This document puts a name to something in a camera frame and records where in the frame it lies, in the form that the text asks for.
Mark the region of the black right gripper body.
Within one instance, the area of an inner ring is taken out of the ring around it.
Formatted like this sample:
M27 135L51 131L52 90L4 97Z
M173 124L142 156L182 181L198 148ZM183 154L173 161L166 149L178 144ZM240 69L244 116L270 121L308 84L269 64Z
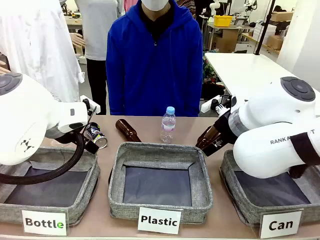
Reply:
M219 137L224 144L233 145L238 137L232 132L231 127L229 126L230 115L231 111L228 110L215 121L213 126L219 132Z

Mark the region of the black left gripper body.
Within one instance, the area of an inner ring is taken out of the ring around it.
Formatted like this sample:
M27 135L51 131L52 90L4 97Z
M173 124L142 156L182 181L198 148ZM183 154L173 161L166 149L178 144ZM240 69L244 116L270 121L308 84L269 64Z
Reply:
M97 129L88 125L84 128L82 136L85 141L85 150L92 154L96 154L99 147L96 145L96 138L98 136Z

